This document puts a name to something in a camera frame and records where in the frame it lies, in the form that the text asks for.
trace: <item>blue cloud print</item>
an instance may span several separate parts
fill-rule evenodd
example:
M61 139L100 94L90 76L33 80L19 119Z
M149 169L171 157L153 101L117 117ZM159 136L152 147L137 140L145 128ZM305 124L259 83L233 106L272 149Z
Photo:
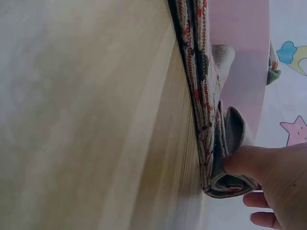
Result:
M277 56L279 60L286 64L291 64L293 61L293 55L296 53L297 48L293 42L287 41L282 45L282 48L277 50Z

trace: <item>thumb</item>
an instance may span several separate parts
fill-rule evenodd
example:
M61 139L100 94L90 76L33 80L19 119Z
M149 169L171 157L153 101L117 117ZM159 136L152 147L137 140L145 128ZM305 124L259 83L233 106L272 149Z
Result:
M274 164L273 149L243 146L224 161L224 169L232 175L245 175L262 184L263 178Z

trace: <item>pink plastic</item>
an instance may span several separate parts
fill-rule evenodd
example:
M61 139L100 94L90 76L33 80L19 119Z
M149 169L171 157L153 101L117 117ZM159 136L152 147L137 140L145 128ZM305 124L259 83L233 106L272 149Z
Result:
M224 106L238 108L255 137L268 72L269 0L212 0L209 7L212 43L236 51L221 99Z

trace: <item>human hand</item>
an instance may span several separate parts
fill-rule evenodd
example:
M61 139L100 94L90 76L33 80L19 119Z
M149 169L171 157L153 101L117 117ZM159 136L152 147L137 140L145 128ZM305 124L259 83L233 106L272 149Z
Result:
M263 192L243 197L246 206L273 209L253 213L251 222L279 230L307 229L307 143L280 149L244 146L225 159L224 169L260 184Z

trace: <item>rolled fabric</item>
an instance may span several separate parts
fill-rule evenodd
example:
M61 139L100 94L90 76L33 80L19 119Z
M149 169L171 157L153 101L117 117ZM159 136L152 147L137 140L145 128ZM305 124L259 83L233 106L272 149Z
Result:
M224 117L219 102L235 51L229 46L211 45L207 0L168 3L189 85L202 189L215 198L247 193L257 183L248 177L228 175L222 167L225 156L252 140L239 112L230 107Z

